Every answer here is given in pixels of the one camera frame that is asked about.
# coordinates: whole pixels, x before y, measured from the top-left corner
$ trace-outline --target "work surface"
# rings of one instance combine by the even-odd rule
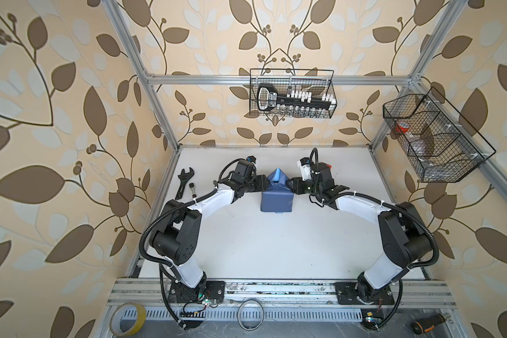
[[[319,161],[332,166],[336,184],[390,201],[367,148],[318,148]],[[177,175],[191,167],[198,196],[213,189],[223,167],[237,158],[257,158],[257,174],[280,168],[289,178],[300,176],[297,161],[311,148],[185,148],[165,200],[174,199]],[[186,187],[184,197],[191,200]],[[293,211],[260,211],[261,193],[246,193],[235,203],[203,218],[194,253],[211,279],[356,279],[382,253],[379,225],[295,196]],[[158,277],[156,263],[145,261],[139,277]],[[424,279],[417,268],[405,279]]]

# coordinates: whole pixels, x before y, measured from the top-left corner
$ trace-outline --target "black mounting plate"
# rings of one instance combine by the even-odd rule
[[[357,282],[336,282],[334,283],[334,288],[336,291],[336,297],[338,298],[338,304],[340,305],[364,305],[358,301],[357,296],[350,296],[349,293],[353,293],[355,291],[355,286]],[[379,294],[379,298],[381,298],[381,305],[394,305],[394,297],[392,294],[388,294],[387,292],[381,292]],[[379,304],[379,299],[374,301],[373,304]]]
[[[182,283],[172,283],[171,289],[169,290],[168,300],[171,303],[188,303],[190,298],[182,298],[182,289],[187,288]],[[209,299],[223,300],[225,294],[225,282],[224,281],[207,281],[206,289],[209,292]]]

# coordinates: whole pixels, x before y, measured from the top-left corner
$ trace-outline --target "black wrench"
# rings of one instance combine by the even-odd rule
[[[184,189],[186,189],[186,183],[194,176],[194,170],[191,169],[190,171],[186,172],[184,169],[182,169],[181,174],[178,175],[178,178],[181,180],[181,185],[178,187],[177,195],[175,199],[181,199],[182,195],[184,194]]]

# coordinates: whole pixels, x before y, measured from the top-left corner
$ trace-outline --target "black tool holder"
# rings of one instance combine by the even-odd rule
[[[455,112],[457,122],[446,116],[442,104]],[[458,182],[496,152],[434,87],[425,95],[408,94],[385,103],[383,118],[421,182]]]
[[[250,69],[250,114],[331,118],[337,106],[333,74],[333,70]]]

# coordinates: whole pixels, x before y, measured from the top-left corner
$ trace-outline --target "folded paper flap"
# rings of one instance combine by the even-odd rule
[[[284,188],[286,190],[290,190],[288,186],[285,185],[285,182],[289,180],[289,178],[284,174],[283,171],[280,170],[280,168],[277,168],[274,170],[268,177],[269,179],[269,186],[272,188],[274,186],[279,186],[281,188]]]

